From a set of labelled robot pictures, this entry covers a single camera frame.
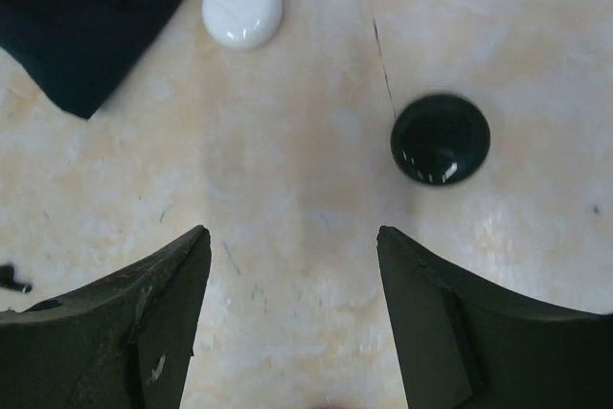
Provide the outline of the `dark navy folded cloth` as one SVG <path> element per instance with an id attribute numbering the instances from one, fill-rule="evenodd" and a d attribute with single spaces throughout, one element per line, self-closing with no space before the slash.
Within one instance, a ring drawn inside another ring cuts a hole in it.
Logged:
<path id="1" fill-rule="evenodd" d="M 88 120 L 183 0 L 1 0 L 1 47 L 62 111 Z"/>

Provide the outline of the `white earbud charging case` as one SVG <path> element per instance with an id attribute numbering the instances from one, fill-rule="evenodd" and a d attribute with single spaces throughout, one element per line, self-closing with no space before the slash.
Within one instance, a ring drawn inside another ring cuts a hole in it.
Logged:
<path id="1" fill-rule="evenodd" d="M 202 0 L 203 24 L 214 41 L 235 50 L 254 50 L 278 30 L 283 0 Z"/>

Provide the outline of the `black earbud charging case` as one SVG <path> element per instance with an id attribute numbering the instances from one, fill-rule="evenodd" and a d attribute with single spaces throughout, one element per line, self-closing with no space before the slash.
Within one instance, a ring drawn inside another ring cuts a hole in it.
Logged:
<path id="1" fill-rule="evenodd" d="M 432 187 L 458 184 L 484 164 L 491 134 L 488 120 L 470 100 L 434 93 L 410 102 L 390 136 L 392 157 L 410 179 Z"/>

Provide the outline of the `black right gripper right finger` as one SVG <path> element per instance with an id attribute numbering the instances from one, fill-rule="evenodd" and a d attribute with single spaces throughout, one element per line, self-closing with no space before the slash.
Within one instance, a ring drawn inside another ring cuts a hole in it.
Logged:
<path id="1" fill-rule="evenodd" d="M 377 254 L 412 408 L 608 408 L 612 318 L 513 292 L 383 226 Z"/>

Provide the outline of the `black earbud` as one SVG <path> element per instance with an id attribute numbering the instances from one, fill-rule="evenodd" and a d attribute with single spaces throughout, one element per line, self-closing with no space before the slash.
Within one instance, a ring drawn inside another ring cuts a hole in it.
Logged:
<path id="1" fill-rule="evenodd" d="M 11 263 L 0 265 L 0 287 L 9 291 L 28 294 L 33 286 L 30 283 L 18 281 L 15 278 L 15 267 Z"/>

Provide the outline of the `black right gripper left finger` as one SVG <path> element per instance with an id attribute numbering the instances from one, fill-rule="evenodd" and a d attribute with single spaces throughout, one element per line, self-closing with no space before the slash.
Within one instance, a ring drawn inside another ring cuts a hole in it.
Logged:
<path id="1" fill-rule="evenodd" d="M 93 283 L 2 311 L 2 407 L 179 407 L 210 268 L 198 225 Z"/>

